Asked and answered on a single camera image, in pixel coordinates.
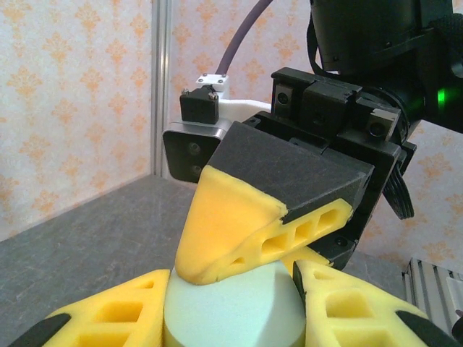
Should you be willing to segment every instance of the floral wallpaper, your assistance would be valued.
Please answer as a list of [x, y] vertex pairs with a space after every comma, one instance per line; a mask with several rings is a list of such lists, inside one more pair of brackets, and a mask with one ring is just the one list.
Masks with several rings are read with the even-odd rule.
[[0, 241], [149, 173], [151, 7], [0, 0]]
[[[178, 97], [202, 73], [214, 73], [222, 53], [256, 1], [175, 0], [170, 52], [169, 120]], [[271, 101], [270, 75], [288, 66], [310, 71], [305, 32], [309, 0], [274, 1], [245, 38], [230, 67], [231, 96]], [[454, 0], [463, 12], [463, 1]], [[463, 135], [423, 123], [405, 179], [416, 217], [400, 221], [381, 199], [358, 249], [404, 267], [411, 257], [463, 271]]]

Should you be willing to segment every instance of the cable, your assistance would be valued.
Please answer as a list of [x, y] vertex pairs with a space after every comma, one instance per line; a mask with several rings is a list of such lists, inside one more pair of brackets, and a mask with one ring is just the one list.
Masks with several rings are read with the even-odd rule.
[[383, 190], [383, 195], [399, 219], [404, 220], [415, 216], [412, 198], [408, 192], [399, 164], [396, 163]]
[[245, 20], [243, 20], [243, 23], [241, 23], [238, 30], [234, 34], [228, 47], [226, 48], [224, 56], [222, 56], [222, 60], [218, 65], [216, 74], [226, 74], [229, 71], [230, 64], [232, 63], [232, 60], [237, 53], [241, 42], [243, 42], [250, 28], [254, 25], [255, 21], [266, 10], [272, 1], [273, 0], [259, 0], [257, 4], [251, 9]]

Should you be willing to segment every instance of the green light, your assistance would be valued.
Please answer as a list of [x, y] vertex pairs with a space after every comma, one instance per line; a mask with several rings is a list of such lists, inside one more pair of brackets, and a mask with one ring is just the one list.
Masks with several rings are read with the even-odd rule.
[[447, 101], [447, 94], [445, 89], [441, 89], [437, 92], [437, 102], [439, 106], [443, 106]]

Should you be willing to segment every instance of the foam cylinder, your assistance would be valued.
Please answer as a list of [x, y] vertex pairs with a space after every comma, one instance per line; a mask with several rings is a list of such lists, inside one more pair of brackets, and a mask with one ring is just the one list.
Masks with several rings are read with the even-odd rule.
[[172, 271], [164, 306], [165, 347], [299, 347], [305, 313], [283, 263], [196, 286]]

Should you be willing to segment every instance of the yellow foam pad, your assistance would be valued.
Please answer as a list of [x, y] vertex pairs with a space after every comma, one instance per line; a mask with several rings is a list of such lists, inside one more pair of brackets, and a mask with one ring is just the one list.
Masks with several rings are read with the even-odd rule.
[[177, 250], [177, 273], [204, 285], [279, 260], [342, 228], [352, 207], [337, 199], [283, 225], [287, 212], [276, 198], [206, 166]]
[[158, 347], [169, 270], [157, 270], [56, 310], [71, 320], [45, 347]]
[[395, 313], [427, 318], [415, 306], [331, 267], [296, 263], [305, 292], [306, 347], [426, 346]]
[[294, 252], [289, 253], [281, 258], [284, 267], [288, 270], [289, 274], [292, 276], [293, 264], [297, 260], [309, 260], [311, 262], [316, 262], [318, 264], [329, 266], [330, 262], [325, 257], [319, 255], [316, 251], [309, 247], [303, 247], [296, 249]]

